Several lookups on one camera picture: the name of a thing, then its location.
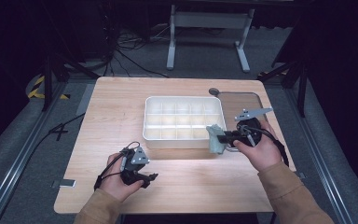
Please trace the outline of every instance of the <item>tan sleeve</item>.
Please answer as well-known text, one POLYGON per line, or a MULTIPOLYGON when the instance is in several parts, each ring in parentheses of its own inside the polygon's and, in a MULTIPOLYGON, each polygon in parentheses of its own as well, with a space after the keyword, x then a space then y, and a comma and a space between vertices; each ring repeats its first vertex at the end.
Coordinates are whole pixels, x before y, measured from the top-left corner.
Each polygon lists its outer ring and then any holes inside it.
POLYGON ((283 162, 270 166, 258 176, 280 223, 334 223, 283 162))
POLYGON ((77 214, 74 223, 115 223, 120 205, 118 199, 97 189, 77 214))

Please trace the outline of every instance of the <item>white plastic tray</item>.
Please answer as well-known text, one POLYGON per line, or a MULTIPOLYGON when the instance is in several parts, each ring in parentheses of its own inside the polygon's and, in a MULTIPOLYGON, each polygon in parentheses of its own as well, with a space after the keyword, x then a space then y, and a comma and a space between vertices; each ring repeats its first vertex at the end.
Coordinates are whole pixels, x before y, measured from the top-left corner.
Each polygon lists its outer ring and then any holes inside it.
POLYGON ((209 148, 207 125, 226 130, 215 97, 151 96, 145 103, 144 139, 149 148, 209 148))

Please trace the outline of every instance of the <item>wooden table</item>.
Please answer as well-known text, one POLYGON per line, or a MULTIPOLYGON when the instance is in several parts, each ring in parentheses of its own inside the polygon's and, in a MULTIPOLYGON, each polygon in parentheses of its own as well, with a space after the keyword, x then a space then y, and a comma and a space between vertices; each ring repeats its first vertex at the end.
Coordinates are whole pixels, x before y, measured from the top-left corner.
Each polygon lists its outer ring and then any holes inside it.
MULTIPOLYGON (((249 213, 272 208, 248 159, 238 152, 223 155, 208 149, 149 149, 143 138, 145 100, 149 96, 211 96, 208 90, 256 93, 270 106, 261 82, 193 78, 101 77, 97 80, 64 179, 74 188, 61 188, 54 209, 78 213, 93 193, 107 158, 132 141, 139 141, 151 162, 143 174, 158 173, 147 189, 123 203, 122 214, 249 213)), ((285 145, 273 112, 268 122, 285 145)), ((295 170, 288 152, 291 169, 295 170)))

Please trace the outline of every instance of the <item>aluminum rail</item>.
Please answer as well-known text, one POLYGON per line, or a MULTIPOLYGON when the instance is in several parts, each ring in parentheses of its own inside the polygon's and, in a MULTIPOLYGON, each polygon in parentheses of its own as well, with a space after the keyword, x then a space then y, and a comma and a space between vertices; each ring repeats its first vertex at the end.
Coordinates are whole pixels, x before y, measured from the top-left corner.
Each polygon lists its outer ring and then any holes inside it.
POLYGON ((324 157, 321 154, 318 145, 316 144, 315 138, 312 134, 307 120, 302 118, 296 107, 296 97, 292 90, 284 90, 286 97, 289 100, 289 104, 292 107, 294 114, 296 114, 296 119, 301 126, 302 131, 304 132, 307 142, 310 146, 310 155, 312 157, 313 163, 315 164, 316 170, 319 174, 319 177, 322 179, 324 184, 324 189, 327 193, 327 196, 330 199, 331 204, 336 212, 339 223, 353 223, 351 215, 345 206, 345 203, 342 200, 341 195, 339 194, 336 181, 332 177, 325 161, 324 157))
POLYGON ((43 129, 46 121, 48 120, 48 116, 51 113, 54 105, 60 99, 60 96, 62 95, 65 86, 65 83, 57 83, 57 87, 53 94, 51 105, 45 112, 42 112, 40 114, 30 135, 28 136, 23 147, 21 148, 19 155, 17 156, 16 160, 14 160, 12 166, 10 167, 5 176, 4 181, 0 186, 0 218, 5 212, 5 208, 10 202, 10 198, 13 195, 14 190, 16 189, 20 181, 21 175, 25 170, 27 161, 30 160, 33 155, 34 147, 37 144, 36 141, 38 140, 40 132, 43 129))

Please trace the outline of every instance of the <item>metal frame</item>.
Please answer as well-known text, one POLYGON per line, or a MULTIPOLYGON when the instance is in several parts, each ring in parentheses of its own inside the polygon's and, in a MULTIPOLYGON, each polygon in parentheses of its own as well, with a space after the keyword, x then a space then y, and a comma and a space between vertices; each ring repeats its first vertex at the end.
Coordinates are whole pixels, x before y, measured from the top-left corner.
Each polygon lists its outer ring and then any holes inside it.
POLYGON ((255 10, 250 9, 248 14, 206 13, 206 12, 176 12, 175 5, 171 6, 171 40, 168 49, 167 69, 173 70, 175 60, 175 28, 176 27, 209 27, 225 29, 242 29, 240 41, 235 42, 235 48, 240 58, 242 71, 250 72, 243 46, 249 33, 255 10))
POLYGON ((350 212, 348 211, 347 206, 342 200, 342 197, 337 188, 336 181, 334 180, 328 169, 327 164, 324 161, 324 157, 322 156, 321 150, 316 144, 309 124, 307 123, 307 120, 298 113, 295 94, 293 93, 293 91, 288 89, 284 89, 284 92, 286 94, 287 99, 289 100, 289 104, 292 107, 294 114, 296 115, 297 122, 300 124, 300 127, 304 135, 306 136, 306 140, 308 142, 308 145, 310 146, 310 156, 312 157, 319 177, 322 179, 324 190, 326 191, 327 196, 329 197, 329 200, 333 205, 339 223, 353 223, 350 212))
POLYGON ((59 82, 57 84, 50 106, 46 109, 45 112, 42 112, 40 114, 39 118, 36 121, 36 124, 31 131, 31 134, 25 141, 19 155, 6 173, 5 179, 0 186, 0 218, 5 212, 5 208, 7 207, 11 196, 13 195, 18 183, 20 182, 27 161, 31 159, 34 153, 34 147, 37 144, 36 141, 38 140, 40 132, 45 123, 47 122, 48 116, 51 113, 54 105, 60 99, 60 96, 62 95, 65 86, 66 84, 63 82, 59 82))

